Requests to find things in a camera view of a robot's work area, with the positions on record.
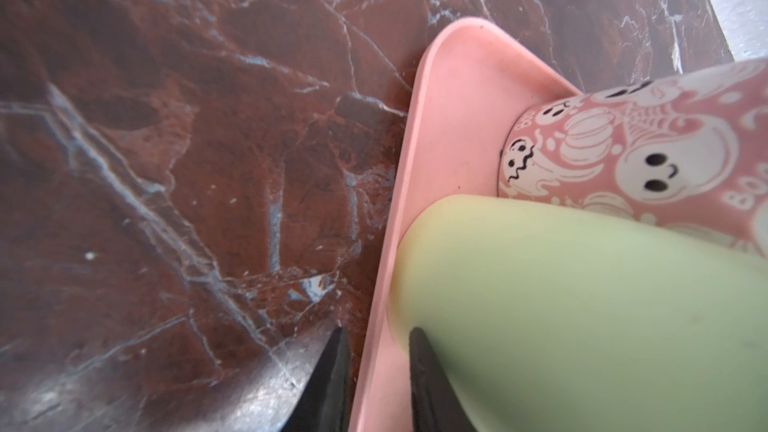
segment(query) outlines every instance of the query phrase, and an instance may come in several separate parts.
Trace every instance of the white dot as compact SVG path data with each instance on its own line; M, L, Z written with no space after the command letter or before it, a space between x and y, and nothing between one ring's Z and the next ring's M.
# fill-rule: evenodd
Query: white dot
M643 224L648 224L649 226L654 226L656 225L656 216L646 212L645 214L640 216L640 222L642 222Z
M717 99L720 103L734 103L735 101L741 99L742 93L741 92L726 92L722 96L720 96L719 99Z

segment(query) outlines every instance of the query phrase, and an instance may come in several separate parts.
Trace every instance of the brown marble surface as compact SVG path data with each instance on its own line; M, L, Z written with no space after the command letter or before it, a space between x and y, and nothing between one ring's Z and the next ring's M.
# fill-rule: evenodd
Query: brown marble surface
M707 0L0 0L0 430L276 430L359 367L418 60L485 16L595 91Z

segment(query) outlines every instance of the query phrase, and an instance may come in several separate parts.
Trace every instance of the wavy ghost mouth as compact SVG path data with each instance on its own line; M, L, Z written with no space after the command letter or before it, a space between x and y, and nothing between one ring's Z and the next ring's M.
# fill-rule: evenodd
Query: wavy ghost mouth
M533 148L534 147L531 146L531 151L526 156L523 157L523 160L522 160L523 165L518 167L518 168L516 168L514 170L514 174L512 176L510 176L509 178L507 178L508 181L519 179L520 178L520 171L521 170L525 170L526 168L528 168L528 160L530 160L533 157Z

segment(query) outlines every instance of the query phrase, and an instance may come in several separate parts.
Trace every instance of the pink tray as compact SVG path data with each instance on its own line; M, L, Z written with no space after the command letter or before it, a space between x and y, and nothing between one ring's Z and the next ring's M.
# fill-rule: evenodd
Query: pink tray
M402 143L350 430L412 429L408 356L396 344L387 314L403 234L440 198L459 193L496 196L498 154L514 121L530 106L579 93L486 20L456 21L424 53Z

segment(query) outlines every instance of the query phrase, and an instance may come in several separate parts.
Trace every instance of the pink halloween cup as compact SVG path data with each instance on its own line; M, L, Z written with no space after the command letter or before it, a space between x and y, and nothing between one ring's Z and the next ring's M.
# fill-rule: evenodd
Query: pink halloween cup
M504 144L498 195L768 257L768 60L529 109Z

